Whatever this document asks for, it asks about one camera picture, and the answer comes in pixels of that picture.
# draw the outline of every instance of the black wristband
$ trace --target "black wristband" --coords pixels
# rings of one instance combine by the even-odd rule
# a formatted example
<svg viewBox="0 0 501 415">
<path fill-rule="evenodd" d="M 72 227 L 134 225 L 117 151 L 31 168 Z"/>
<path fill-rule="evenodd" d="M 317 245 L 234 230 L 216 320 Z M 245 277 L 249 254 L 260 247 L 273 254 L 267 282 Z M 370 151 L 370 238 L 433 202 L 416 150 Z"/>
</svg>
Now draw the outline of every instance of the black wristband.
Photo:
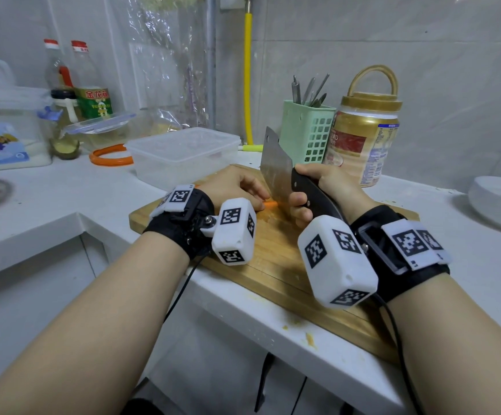
<svg viewBox="0 0 501 415">
<path fill-rule="evenodd" d="M 402 218 L 405 217 L 395 212 L 388 205 L 379 205 L 359 217 L 351 224 L 351 229 L 357 240 L 363 242 L 363 238 L 358 230 L 359 228 L 370 222 L 375 222 L 377 223 L 376 225 L 380 227 Z M 407 266 L 406 260 L 382 229 L 369 230 L 368 236 L 396 267 L 401 268 Z M 450 273 L 448 265 L 435 264 L 418 271 L 412 271 L 410 269 L 402 275 L 396 275 L 373 251 L 369 251 L 367 256 L 373 270 L 377 273 L 379 278 L 377 293 L 387 303 L 397 295 L 427 281 L 429 278 L 433 278 L 442 273 Z"/>
<path fill-rule="evenodd" d="M 143 233 L 154 231 L 170 238 L 193 260 L 210 253 L 212 238 L 200 230 L 209 215 L 214 215 L 214 204 L 203 191 L 193 189 L 183 212 L 163 212 L 150 221 Z"/>
</svg>

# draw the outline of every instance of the black knife handle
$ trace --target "black knife handle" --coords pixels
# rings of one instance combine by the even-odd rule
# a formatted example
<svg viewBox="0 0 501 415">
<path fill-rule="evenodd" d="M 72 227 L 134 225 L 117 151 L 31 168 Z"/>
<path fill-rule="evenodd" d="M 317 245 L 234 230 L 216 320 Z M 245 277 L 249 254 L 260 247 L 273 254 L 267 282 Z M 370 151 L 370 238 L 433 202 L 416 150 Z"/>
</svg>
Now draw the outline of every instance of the black knife handle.
<svg viewBox="0 0 501 415">
<path fill-rule="evenodd" d="M 291 172 L 291 188 L 293 192 L 304 192 L 306 194 L 308 202 L 304 206 L 312 211 L 314 218 L 320 215 L 328 215 L 346 222 L 337 203 L 320 189 L 317 181 L 299 174 L 295 168 Z"/>
</svg>

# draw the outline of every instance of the wooden cutting board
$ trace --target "wooden cutting board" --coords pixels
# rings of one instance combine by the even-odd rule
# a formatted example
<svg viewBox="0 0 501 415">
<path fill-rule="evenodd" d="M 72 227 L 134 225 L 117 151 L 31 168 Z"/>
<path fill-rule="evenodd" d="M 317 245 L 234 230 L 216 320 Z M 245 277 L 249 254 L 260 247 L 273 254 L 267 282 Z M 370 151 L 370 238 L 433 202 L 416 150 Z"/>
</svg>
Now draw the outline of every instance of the wooden cutting board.
<svg viewBox="0 0 501 415">
<path fill-rule="evenodd" d="M 264 181 L 259 170 L 244 168 Z M 203 184 L 208 178 L 195 183 Z M 157 202 L 130 214 L 132 230 L 143 232 Z M 409 220 L 419 220 L 419 215 L 413 211 L 391 208 Z M 247 265 L 229 267 L 220 263 L 216 256 L 204 259 L 202 265 L 381 359 L 398 363 L 392 339 L 371 302 L 366 300 L 349 310 L 333 310 L 324 308 L 314 299 L 296 243 L 301 230 L 277 207 L 258 212 L 257 219 L 254 257 Z"/>
</svg>

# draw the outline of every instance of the green label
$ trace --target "green label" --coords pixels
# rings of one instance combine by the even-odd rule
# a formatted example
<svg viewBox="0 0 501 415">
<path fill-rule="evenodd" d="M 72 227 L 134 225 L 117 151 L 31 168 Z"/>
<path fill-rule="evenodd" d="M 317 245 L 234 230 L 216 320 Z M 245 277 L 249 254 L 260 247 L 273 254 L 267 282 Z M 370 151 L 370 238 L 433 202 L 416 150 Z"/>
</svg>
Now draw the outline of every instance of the green label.
<svg viewBox="0 0 501 415">
<path fill-rule="evenodd" d="M 85 119 L 106 117 L 112 113 L 111 98 L 107 88 L 78 88 L 76 96 Z"/>
</svg>

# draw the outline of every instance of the jar handle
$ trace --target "jar handle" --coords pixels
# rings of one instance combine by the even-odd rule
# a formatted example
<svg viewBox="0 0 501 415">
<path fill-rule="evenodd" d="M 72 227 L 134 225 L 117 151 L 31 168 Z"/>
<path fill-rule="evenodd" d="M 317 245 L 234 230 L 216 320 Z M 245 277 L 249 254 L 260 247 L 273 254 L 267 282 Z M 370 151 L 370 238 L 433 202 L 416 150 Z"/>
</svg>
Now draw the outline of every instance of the jar handle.
<svg viewBox="0 0 501 415">
<path fill-rule="evenodd" d="M 390 81 L 390 94 L 394 96 L 398 95 L 398 80 L 396 79 L 396 76 L 394 75 L 392 69 L 388 68 L 386 65 L 377 64 L 377 65 L 370 65 L 369 67 L 364 68 L 354 77 L 354 80 L 352 80 L 352 83 L 348 88 L 347 96 L 350 97 L 354 94 L 355 85 L 362 77 L 364 77 L 367 73 L 371 71 L 380 71 L 383 74 L 385 74 L 385 76 L 387 76 L 387 78 Z"/>
</svg>

